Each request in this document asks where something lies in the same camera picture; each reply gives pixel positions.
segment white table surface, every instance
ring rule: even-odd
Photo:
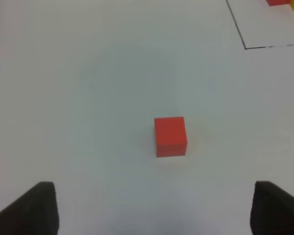
[[[0,210],[53,181],[60,235],[250,235],[257,180],[294,195],[294,47],[223,0],[0,0]]]

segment red cube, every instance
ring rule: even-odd
[[[291,0],[267,0],[269,6],[277,6],[277,5],[284,5],[290,4]]]
[[[155,118],[157,157],[184,156],[187,136],[184,117]]]

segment red block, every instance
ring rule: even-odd
[[[291,0],[267,0],[269,6],[277,6],[277,5],[284,5],[290,4]]]
[[[187,136],[183,117],[155,118],[157,157],[184,156]]]

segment black line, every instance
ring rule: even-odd
[[[247,47],[247,48],[245,48],[245,50],[261,49],[261,48],[267,48],[267,47]]]
[[[237,22],[236,22],[236,19],[235,19],[235,17],[234,17],[234,14],[233,14],[232,8],[231,8],[231,6],[230,6],[230,4],[229,4],[229,1],[228,1],[228,0],[225,0],[225,1],[226,1],[226,4],[227,4],[227,7],[229,8],[229,10],[230,10],[230,12],[231,12],[231,15],[232,15],[232,18],[233,18],[234,24],[235,24],[236,29],[237,29],[237,32],[239,33],[239,36],[240,36],[240,38],[241,38],[241,41],[242,41],[243,46],[244,46],[244,49],[247,50],[248,48],[246,48],[246,45],[245,45],[244,39],[243,39],[243,37],[242,37],[242,34],[241,34],[241,31],[240,31],[240,28],[239,28],[239,26],[237,25]]]

